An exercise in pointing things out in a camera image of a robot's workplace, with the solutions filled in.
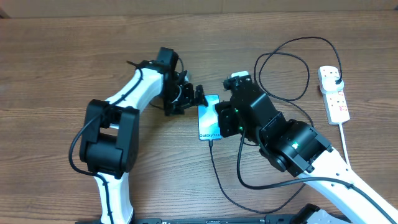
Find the Galaxy S24+ smartphone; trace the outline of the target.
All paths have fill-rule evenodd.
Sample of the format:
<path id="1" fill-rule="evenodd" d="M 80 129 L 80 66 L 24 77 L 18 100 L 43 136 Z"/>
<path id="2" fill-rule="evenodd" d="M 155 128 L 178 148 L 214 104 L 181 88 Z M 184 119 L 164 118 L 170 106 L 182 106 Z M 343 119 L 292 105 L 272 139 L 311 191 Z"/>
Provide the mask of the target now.
<path id="1" fill-rule="evenodd" d="M 201 141 L 219 140 L 222 137 L 215 105 L 220 102 L 220 98 L 218 95 L 206 95 L 205 99 L 208 106 L 198 106 L 198 138 Z"/>

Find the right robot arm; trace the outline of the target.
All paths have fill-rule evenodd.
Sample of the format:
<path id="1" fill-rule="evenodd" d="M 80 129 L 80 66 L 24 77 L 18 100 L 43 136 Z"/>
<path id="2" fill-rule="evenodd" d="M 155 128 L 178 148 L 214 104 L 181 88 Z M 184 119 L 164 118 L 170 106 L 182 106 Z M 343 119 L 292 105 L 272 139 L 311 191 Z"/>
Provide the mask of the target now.
<path id="1" fill-rule="evenodd" d="M 397 223 L 397 209 L 356 175 L 332 143 L 311 125 L 286 120 L 247 72 L 232 74 L 223 85 L 231 98 L 215 106 L 221 135 L 254 142 L 271 166 L 293 176 L 262 190 L 303 182 L 353 223 Z"/>

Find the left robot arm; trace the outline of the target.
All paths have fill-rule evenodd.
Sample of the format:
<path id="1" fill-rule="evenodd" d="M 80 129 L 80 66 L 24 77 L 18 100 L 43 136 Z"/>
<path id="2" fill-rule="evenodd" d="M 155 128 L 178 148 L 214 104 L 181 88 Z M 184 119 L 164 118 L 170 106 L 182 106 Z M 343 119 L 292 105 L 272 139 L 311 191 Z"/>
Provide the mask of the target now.
<path id="1" fill-rule="evenodd" d="M 162 47 L 154 60 L 135 63 L 133 78 L 106 100 L 93 99 L 76 136 L 79 157 L 94 177 L 101 199 L 98 223 L 133 223 L 129 172 L 139 150 L 140 115 L 155 97 L 163 101 L 165 115 L 184 114 L 192 106 L 207 106 L 203 87 L 193 86 L 187 71 L 176 71 L 180 57 Z"/>

